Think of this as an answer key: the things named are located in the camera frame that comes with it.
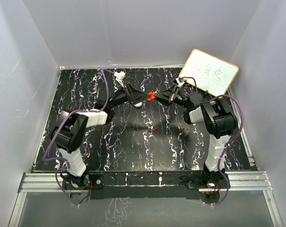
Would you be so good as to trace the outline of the red earbud charging case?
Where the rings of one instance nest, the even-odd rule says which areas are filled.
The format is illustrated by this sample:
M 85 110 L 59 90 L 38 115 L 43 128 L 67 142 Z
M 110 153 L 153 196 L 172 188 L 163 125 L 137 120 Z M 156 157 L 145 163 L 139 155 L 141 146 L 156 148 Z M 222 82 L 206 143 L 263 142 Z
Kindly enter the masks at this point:
M 155 97 L 155 91 L 150 91 L 148 94 L 150 95 L 150 97 L 147 99 L 149 102 L 152 102 L 153 100 L 156 99 Z

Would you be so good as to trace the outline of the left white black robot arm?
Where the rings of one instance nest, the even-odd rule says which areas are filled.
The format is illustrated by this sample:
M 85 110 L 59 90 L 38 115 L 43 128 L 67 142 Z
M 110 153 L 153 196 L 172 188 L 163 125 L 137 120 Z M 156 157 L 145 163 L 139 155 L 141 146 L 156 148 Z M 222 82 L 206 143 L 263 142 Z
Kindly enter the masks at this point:
M 136 90 L 129 83 L 111 95 L 100 95 L 91 110 L 63 111 L 51 133 L 51 144 L 55 144 L 67 164 L 67 172 L 73 176 L 72 182 L 78 188 L 88 186 L 89 177 L 84 174 L 87 167 L 84 163 L 80 149 L 86 128 L 105 125 L 114 117 L 113 108 L 129 102 L 139 108 L 145 100 L 153 101 L 154 93 L 144 93 Z

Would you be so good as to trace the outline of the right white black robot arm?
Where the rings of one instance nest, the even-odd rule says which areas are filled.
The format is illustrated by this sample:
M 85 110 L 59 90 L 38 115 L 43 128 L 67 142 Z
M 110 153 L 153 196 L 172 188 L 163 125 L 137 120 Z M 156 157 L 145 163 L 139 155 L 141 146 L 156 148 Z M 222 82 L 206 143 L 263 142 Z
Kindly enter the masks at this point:
M 219 182 L 216 172 L 224 169 L 222 153 L 238 125 L 228 102 L 223 98 L 203 102 L 198 91 L 188 95 L 181 91 L 179 85 L 155 93 L 154 99 L 164 105 L 175 103 L 185 107 L 183 117 L 188 124 L 205 123 L 209 133 L 209 148 L 204 169 L 208 172 L 202 176 L 202 182 L 206 187 L 214 187 Z

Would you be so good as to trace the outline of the white earbud charging case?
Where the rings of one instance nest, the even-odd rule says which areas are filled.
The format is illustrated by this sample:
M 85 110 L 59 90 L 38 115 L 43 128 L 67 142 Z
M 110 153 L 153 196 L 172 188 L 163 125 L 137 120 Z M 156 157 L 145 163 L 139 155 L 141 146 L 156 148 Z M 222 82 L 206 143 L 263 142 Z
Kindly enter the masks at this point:
M 139 103 L 137 103 L 137 104 L 135 104 L 134 106 L 136 107 L 136 108 L 140 108 L 141 106 L 142 106 L 142 102 L 139 102 Z

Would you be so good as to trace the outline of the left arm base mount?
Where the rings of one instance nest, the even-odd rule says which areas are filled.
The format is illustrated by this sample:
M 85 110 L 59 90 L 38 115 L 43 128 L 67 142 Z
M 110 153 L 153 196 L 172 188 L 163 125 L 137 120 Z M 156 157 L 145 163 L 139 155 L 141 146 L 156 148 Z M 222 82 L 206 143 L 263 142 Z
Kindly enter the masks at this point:
M 60 174 L 63 179 L 63 188 L 67 190 L 101 190 L 104 187 L 104 178 L 101 175 L 84 174 L 81 177 Z

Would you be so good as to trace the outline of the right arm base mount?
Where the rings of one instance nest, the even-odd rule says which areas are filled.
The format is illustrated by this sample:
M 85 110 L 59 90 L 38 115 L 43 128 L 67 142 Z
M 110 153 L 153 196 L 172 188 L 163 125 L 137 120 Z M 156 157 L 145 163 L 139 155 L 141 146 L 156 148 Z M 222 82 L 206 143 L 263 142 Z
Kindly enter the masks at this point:
M 188 189 L 215 189 L 220 186 L 223 189 L 230 188 L 230 183 L 221 175 L 183 175 L 180 177 L 182 184 Z

